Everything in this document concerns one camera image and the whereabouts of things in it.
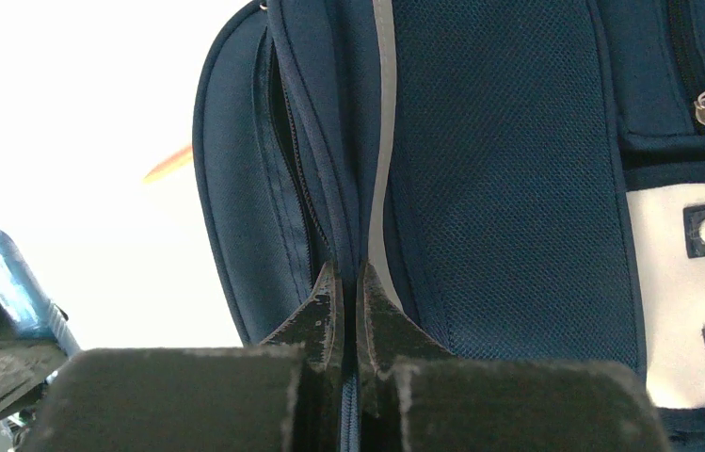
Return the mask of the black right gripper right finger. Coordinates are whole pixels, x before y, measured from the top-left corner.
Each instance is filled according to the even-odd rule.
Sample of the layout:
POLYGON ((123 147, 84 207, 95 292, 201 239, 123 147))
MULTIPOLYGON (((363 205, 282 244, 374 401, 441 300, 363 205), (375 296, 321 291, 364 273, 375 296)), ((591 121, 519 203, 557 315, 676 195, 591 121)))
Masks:
POLYGON ((453 355, 391 302, 370 264, 356 301, 364 451, 666 451, 619 363, 453 355))

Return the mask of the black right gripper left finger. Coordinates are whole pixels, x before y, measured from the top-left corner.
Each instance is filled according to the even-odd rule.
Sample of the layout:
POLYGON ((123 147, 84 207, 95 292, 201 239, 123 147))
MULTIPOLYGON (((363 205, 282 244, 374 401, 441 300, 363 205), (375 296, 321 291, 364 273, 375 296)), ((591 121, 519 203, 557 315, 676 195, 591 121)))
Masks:
POLYGON ((308 299, 256 346, 102 348, 60 370, 23 451, 335 451, 343 289, 323 265, 308 299))

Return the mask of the navy blue student backpack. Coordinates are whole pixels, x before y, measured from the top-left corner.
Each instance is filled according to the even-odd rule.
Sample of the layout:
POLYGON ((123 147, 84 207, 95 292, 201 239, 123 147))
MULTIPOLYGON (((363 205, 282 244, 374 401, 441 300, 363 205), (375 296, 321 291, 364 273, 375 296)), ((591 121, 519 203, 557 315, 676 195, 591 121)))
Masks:
POLYGON ((705 1, 252 1, 192 142, 244 345, 336 267, 335 451, 364 451, 365 264, 453 355, 619 363, 705 451, 705 1))

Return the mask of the orange pen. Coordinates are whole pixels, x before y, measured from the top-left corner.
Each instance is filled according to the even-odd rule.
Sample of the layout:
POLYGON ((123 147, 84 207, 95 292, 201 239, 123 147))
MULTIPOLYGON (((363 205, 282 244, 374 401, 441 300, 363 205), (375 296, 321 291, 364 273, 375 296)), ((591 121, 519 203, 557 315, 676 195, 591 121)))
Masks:
POLYGON ((191 144, 164 158, 150 169, 142 178, 142 183, 152 184, 158 182, 178 170, 182 170, 193 162, 193 148, 191 144))

